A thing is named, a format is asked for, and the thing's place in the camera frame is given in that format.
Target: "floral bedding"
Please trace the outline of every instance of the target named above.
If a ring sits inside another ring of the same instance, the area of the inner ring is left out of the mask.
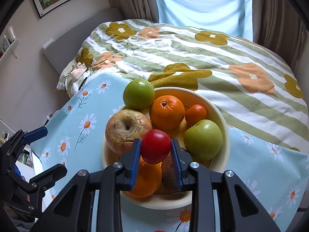
[[[87,70],[76,80],[70,73],[79,62]],[[72,97],[104,72],[193,90],[215,104],[227,124],[309,152],[308,108],[292,71],[278,55],[246,39],[142,19],[105,22],[83,42],[57,90]]]

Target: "red ball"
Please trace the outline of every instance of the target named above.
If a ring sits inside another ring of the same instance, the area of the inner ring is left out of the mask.
[[[141,156],[148,164],[162,162],[171,150],[171,139],[163,131],[152,129],[144,135],[141,143]]]

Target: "blue window covering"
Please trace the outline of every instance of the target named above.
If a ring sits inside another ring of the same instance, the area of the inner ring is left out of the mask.
[[[253,39],[252,0],[157,0],[160,23]]]

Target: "orange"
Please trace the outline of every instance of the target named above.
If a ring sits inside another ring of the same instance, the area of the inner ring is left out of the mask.
[[[182,102],[171,95],[158,97],[149,109],[152,123],[160,130],[167,131],[179,126],[184,118]]]
[[[160,164],[148,164],[140,158],[136,184],[131,192],[126,192],[134,198],[144,198],[158,190],[162,180]]]
[[[206,109],[200,104],[195,104],[186,111],[185,119],[189,125],[195,125],[200,120],[206,119],[206,116]]]

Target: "wall shelf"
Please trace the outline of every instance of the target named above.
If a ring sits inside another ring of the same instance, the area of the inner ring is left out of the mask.
[[[14,49],[16,48],[16,46],[19,44],[18,38],[16,38],[12,44],[7,48],[7,50],[4,52],[3,56],[0,58],[0,63],[3,62],[3,60],[10,54],[12,53],[14,55],[15,58],[16,55],[14,53]]]

